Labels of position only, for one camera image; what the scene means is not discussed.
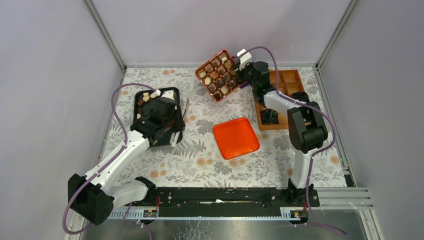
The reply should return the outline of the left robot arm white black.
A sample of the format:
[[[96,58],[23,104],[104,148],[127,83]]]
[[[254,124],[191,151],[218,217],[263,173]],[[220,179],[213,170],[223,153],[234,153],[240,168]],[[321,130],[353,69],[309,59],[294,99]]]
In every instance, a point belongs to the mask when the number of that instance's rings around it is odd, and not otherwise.
[[[103,161],[67,183],[70,208],[93,225],[102,224],[113,209],[143,201],[154,189],[143,177],[115,186],[121,173],[152,147],[175,145],[185,128],[179,97],[160,96],[135,104],[136,119],[126,137]]]

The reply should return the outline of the orange chocolate box with tray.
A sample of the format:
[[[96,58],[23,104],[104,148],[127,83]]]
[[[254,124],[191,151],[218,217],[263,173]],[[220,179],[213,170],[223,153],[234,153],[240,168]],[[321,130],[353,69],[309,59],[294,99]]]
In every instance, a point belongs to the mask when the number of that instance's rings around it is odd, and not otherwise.
[[[195,76],[215,102],[220,102],[246,82],[236,71],[236,61],[225,49],[195,70]]]

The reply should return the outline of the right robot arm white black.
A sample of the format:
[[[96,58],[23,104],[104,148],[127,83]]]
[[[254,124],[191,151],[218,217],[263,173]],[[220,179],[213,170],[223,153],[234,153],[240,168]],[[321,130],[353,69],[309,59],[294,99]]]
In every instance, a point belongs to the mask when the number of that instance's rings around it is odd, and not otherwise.
[[[271,82],[269,65],[263,61],[249,62],[240,68],[241,77],[251,86],[254,102],[287,118],[289,140],[295,149],[293,173],[289,186],[307,189],[311,185],[312,156],[328,139],[325,114],[315,101],[301,101],[279,90],[279,76]]]

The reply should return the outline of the white handled metal tongs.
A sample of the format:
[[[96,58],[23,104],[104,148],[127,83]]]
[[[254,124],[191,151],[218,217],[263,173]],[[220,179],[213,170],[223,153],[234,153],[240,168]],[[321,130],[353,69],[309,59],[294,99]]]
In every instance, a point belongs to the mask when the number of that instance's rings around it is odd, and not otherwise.
[[[171,134],[169,143],[172,148],[175,148],[177,143],[180,141],[180,137],[182,137],[182,132],[185,129],[184,117],[189,108],[190,100],[187,98],[186,100],[181,100],[179,105],[179,112],[177,115],[177,121],[175,123],[176,130],[174,130]]]

